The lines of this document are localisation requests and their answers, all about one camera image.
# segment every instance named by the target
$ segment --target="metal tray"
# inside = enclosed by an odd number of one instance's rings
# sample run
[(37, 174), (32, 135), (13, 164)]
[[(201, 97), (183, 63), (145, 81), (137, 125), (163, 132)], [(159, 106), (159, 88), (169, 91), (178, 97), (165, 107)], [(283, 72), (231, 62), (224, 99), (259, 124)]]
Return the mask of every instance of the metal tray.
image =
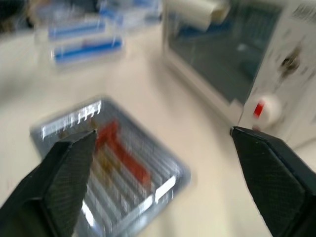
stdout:
[[(132, 156), (151, 174), (145, 189), (125, 168), (106, 172), (96, 158), (91, 167), (74, 235), (78, 237), (134, 236), (145, 227), (190, 179), (189, 169), (108, 99), (84, 103), (71, 112), (31, 128), (31, 137), (42, 158), (67, 134), (97, 127), (116, 119), (119, 138)], [(106, 159), (118, 163), (105, 147)]]

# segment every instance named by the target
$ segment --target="blue stripe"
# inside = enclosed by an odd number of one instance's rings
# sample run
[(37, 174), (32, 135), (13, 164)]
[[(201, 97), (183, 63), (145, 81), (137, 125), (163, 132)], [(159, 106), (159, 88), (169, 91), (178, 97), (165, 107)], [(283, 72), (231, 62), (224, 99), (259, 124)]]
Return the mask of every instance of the blue stripe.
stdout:
[(106, 40), (102, 42), (89, 42), (81, 46), (68, 46), (66, 48), (57, 48), (54, 51), (56, 63), (66, 63), (75, 61), (83, 57), (93, 57), (102, 53), (112, 52), (122, 47), (122, 39)]
[(79, 36), (91, 33), (101, 32), (105, 29), (105, 22), (86, 22), (73, 26), (59, 27), (48, 29), (48, 38), (50, 40), (58, 40), (71, 36)]

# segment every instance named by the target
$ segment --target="oven knob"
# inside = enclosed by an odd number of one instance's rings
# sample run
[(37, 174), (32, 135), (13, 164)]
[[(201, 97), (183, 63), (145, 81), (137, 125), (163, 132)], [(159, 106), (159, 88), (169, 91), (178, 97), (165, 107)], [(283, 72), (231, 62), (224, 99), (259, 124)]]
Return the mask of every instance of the oven knob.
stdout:
[(247, 107), (250, 109), (252, 126), (260, 130), (274, 125), (282, 115), (280, 100), (271, 94), (253, 98)]

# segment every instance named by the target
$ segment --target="red button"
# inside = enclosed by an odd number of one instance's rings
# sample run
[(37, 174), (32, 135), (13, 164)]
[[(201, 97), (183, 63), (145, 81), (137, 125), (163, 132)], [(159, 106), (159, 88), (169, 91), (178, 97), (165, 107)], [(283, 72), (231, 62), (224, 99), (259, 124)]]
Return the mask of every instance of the red button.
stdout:
[(264, 107), (265, 103), (264, 102), (259, 102), (257, 104), (257, 107), (255, 108), (255, 111), (253, 112), (253, 116), (257, 119), (260, 114), (262, 113), (263, 107)]

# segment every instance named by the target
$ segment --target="red object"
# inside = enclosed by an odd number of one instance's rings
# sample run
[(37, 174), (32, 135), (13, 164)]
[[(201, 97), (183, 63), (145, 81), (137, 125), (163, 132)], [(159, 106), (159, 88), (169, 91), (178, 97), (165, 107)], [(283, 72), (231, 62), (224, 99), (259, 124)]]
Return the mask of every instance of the red object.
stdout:
[(107, 143), (111, 138), (115, 138), (119, 129), (119, 124), (117, 121), (112, 121), (108, 123), (105, 127), (98, 131), (98, 138), (95, 142), (95, 150), (100, 149), (105, 143)]
[(145, 187), (150, 187), (150, 173), (138, 163), (124, 148), (117, 138), (119, 125), (117, 121), (110, 122), (99, 131), (96, 141), (96, 151), (107, 144), (117, 158), (125, 165), (131, 174)]
[(263, 107), (264, 107), (265, 103), (264, 102), (259, 102), (257, 104), (257, 107), (255, 108), (255, 111), (253, 112), (253, 116), (255, 118), (258, 118), (260, 116), (260, 114), (262, 113), (263, 111)]

